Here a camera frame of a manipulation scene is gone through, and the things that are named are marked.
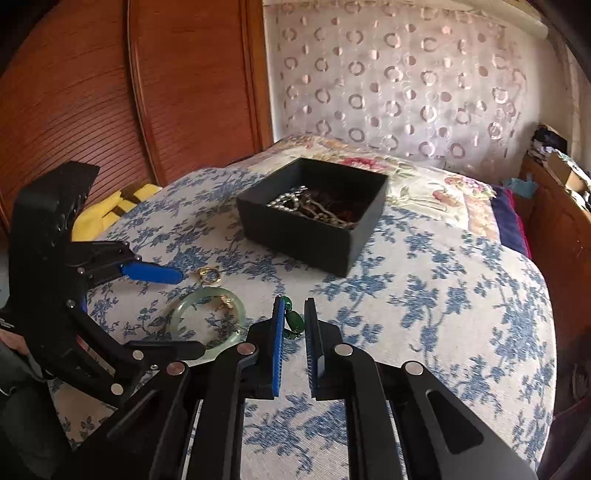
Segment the person's left hand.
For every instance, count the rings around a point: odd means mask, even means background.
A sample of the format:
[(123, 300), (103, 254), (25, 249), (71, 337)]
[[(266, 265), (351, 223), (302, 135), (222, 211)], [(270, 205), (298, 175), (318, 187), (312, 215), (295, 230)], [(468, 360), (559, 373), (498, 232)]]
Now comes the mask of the person's left hand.
[(0, 340), (10, 349), (19, 352), (22, 355), (28, 355), (29, 349), (26, 345), (25, 339), (11, 332), (0, 330)]

